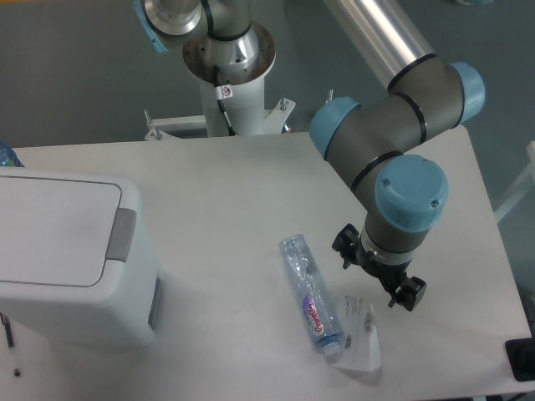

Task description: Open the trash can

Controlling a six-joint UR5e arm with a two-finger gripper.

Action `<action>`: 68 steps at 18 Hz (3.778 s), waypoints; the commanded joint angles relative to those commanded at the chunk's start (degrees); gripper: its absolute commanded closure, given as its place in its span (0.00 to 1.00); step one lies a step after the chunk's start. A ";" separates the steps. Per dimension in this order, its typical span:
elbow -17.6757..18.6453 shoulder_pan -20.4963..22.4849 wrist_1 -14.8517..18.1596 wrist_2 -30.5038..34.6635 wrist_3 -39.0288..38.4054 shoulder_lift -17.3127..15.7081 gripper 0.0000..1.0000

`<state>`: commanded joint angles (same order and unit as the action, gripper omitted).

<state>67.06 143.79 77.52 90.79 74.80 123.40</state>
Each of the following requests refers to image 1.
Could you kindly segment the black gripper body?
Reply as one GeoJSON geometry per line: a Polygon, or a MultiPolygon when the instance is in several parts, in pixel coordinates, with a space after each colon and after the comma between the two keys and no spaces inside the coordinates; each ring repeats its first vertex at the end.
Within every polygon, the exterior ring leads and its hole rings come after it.
{"type": "Polygon", "coordinates": [[[399,288],[410,286],[411,278],[406,273],[409,261],[394,265],[385,264],[371,250],[364,248],[361,238],[354,246],[351,263],[360,266],[367,274],[378,279],[388,293],[395,293],[399,288]]]}

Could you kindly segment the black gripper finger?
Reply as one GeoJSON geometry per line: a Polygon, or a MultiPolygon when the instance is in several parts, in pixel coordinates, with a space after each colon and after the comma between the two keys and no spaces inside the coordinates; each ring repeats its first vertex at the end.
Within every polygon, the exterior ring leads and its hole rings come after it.
{"type": "Polygon", "coordinates": [[[393,282],[387,286],[390,294],[388,307],[395,304],[401,305],[406,311],[412,312],[422,300],[427,283],[419,277],[404,276],[399,282],[393,282]]]}
{"type": "Polygon", "coordinates": [[[343,259],[343,268],[357,265],[359,250],[359,232],[352,225],[347,224],[334,238],[332,249],[343,259]]]}

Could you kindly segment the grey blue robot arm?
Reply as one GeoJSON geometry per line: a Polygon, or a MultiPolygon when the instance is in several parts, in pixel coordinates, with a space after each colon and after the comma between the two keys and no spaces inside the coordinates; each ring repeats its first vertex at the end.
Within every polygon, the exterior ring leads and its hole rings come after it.
{"type": "MultiPolygon", "coordinates": [[[[330,99],[308,132],[316,149],[366,210],[364,226],[345,226],[333,249],[345,266],[377,278],[391,303],[412,310],[426,284],[406,269],[439,220],[448,181],[435,163],[412,150],[478,114],[486,92],[465,63],[444,63],[395,1],[330,1],[329,11],[351,38],[387,95],[363,107],[330,99]]],[[[205,86],[210,136],[245,137],[268,130],[262,90],[238,90],[273,66],[269,32],[253,21],[247,1],[137,1],[137,18],[153,49],[181,48],[205,86]]]]}

